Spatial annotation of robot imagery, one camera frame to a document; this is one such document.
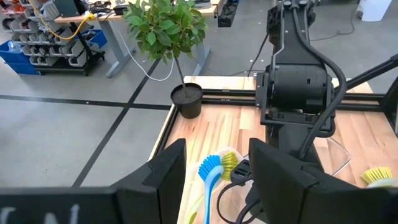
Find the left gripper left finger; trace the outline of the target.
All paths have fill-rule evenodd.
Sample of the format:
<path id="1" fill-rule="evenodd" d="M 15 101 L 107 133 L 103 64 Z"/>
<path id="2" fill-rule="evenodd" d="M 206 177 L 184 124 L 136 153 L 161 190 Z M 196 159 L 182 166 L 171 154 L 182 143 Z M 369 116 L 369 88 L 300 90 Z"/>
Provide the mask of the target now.
<path id="1" fill-rule="evenodd" d="M 0 188 L 0 224 L 177 224 L 186 141 L 109 187 Z"/>

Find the blue storage crate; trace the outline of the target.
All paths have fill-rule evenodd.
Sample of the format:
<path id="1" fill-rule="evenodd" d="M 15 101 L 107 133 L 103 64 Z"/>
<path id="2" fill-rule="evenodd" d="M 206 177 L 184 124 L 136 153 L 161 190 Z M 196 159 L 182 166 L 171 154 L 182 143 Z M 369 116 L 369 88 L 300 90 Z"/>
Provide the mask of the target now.
<path id="1" fill-rule="evenodd" d="M 24 75 L 38 75 L 39 72 L 30 63 L 22 47 L 11 40 L 0 44 L 0 57 L 5 64 L 9 65 L 16 73 Z"/>
<path id="2" fill-rule="evenodd" d="M 99 48 L 104 47 L 108 41 L 101 29 L 89 29 L 82 33 L 85 40 L 91 44 L 97 44 Z"/>

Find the green potted plant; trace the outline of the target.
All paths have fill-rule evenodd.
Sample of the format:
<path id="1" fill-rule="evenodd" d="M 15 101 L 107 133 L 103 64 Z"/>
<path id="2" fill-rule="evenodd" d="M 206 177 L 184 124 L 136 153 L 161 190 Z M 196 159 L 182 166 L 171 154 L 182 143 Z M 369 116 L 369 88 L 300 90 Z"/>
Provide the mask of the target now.
<path id="1" fill-rule="evenodd" d="M 172 90 L 170 99 L 187 119 L 201 113 L 203 97 L 201 86 L 184 81 L 179 60 L 181 54 L 192 58 L 193 47 L 206 36 L 205 18 L 194 6 L 194 0 L 135 0 L 123 12 L 139 50 L 150 60 L 173 62 L 177 66 L 181 84 Z"/>

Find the green dish brush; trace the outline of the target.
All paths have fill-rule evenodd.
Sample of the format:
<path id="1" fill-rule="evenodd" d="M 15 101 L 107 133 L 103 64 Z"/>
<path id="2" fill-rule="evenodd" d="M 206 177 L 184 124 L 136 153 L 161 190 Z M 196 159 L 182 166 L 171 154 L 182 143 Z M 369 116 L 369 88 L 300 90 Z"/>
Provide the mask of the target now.
<path id="1" fill-rule="evenodd" d="M 360 178 L 367 183 L 367 188 L 396 187 L 397 180 L 388 167 L 375 167 L 361 174 Z"/>
<path id="2" fill-rule="evenodd" d="M 237 158 L 236 154 L 234 151 L 222 151 L 219 154 L 210 154 L 210 155 L 219 155 L 221 156 L 221 163 L 224 167 L 224 172 L 221 176 L 221 178 L 217 181 L 215 186 L 213 187 L 216 188 L 222 181 L 230 181 L 231 180 L 231 171 L 238 165 L 239 159 Z M 187 216 L 185 217 L 185 223 L 184 224 L 193 224 L 195 221 L 197 215 L 198 215 L 198 210 L 200 208 L 201 204 L 204 204 L 204 214 L 205 214 L 205 201 L 204 201 L 204 193 L 195 201 L 195 203 L 192 205 L 192 207 L 189 209 Z"/>

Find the blue dish brush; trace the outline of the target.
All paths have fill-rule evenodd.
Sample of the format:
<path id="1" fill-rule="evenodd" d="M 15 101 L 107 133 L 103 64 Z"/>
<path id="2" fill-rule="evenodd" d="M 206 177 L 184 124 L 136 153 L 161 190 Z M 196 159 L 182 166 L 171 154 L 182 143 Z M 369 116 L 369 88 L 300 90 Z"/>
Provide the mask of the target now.
<path id="1" fill-rule="evenodd" d="M 203 224 L 210 224 L 210 203 L 213 187 L 221 178 L 224 172 L 224 167 L 221 163 L 221 156 L 209 155 L 201 163 L 198 175 L 204 181 L 204 201 L 205 201 L 205 214 Z"/>

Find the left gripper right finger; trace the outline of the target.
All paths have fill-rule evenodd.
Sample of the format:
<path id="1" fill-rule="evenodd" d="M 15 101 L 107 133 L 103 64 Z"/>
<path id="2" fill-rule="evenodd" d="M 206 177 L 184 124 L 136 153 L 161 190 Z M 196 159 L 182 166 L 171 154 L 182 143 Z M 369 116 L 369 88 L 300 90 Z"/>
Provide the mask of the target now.
<path id="1" fill-rule="evenodd" d="M 398 188 L 356 187 L 257 138 L 249 162 L 269 224 L 398 224 Z"/>

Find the white floor container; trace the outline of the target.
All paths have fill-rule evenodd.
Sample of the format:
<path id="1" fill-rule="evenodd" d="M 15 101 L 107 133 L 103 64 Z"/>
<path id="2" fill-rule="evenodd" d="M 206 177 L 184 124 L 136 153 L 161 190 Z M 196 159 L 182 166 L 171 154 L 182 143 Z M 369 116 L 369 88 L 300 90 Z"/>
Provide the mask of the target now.
<path id="1" fill-rule="evenodd" d="M 379 22 L 384 17 L 392 0 L 359 0 L 356 16 L 363 22 Z"/>

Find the parts rack with grey bins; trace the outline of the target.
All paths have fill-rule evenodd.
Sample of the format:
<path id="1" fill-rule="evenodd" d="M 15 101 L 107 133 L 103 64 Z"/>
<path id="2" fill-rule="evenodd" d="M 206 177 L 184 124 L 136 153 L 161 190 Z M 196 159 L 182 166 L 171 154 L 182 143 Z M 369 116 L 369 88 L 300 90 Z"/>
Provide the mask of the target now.
<path id="1" fill-rule="evenodd" d="M 0 0 L 0 31 L 22 47 L 39 72 L 72 72 L 87 76 L 105 58 L 97 44 L 82 36 L 95 29 L 87 21 L 86 0 Z"/>

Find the black aluminium table frame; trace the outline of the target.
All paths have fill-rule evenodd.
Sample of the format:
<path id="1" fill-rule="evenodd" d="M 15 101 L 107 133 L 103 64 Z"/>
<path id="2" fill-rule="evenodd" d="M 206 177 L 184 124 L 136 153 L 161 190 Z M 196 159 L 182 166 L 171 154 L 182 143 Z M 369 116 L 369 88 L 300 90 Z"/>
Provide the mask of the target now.
<path id="1" fill-rule="evenodd" d="M 363 84 L 372 78 L 378 77 L 396 67 L 398 67 L 398 54 L 358 75 L 353 81 L 349 80 L 349 89 Z M 203 92 L 205 95 L 211 96 L 210 99 L 204 101 L 208 104 L 235 106 L 255 105 L 254 101 L 248 99 L 254 96 L 254 90 L 204 89 Z M 344 100 L 344 103 L 340 103 L 340 105 L 337 106 L 337 110 L 384 113 L 392 129 L 398 135 L 398 77 L 385 94 L 346 93 Z"/>

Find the black box under desk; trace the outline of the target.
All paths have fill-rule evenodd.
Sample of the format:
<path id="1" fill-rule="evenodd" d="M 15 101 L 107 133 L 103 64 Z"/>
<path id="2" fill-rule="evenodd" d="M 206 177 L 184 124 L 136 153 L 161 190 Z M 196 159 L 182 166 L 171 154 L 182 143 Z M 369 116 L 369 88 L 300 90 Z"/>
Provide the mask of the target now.
<path id="1" fill-rule="evenodd" d="M 231 27 L 238 9 L 240 0 L 225 0 L 221 10 L 217 9 L 215 17 L 218 27 Z"/>

